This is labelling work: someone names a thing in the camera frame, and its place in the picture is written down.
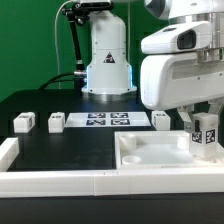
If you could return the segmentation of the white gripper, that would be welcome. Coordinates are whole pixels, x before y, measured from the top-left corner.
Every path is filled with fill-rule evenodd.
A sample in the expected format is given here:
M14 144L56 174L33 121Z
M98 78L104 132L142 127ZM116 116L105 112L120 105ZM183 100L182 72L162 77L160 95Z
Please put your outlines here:
M196 52L147 56L140 69L140 92L148 109L177 108L184 130L192 133L190 104L209 100L208 112L215 115L224 108L224 60L199 63Z

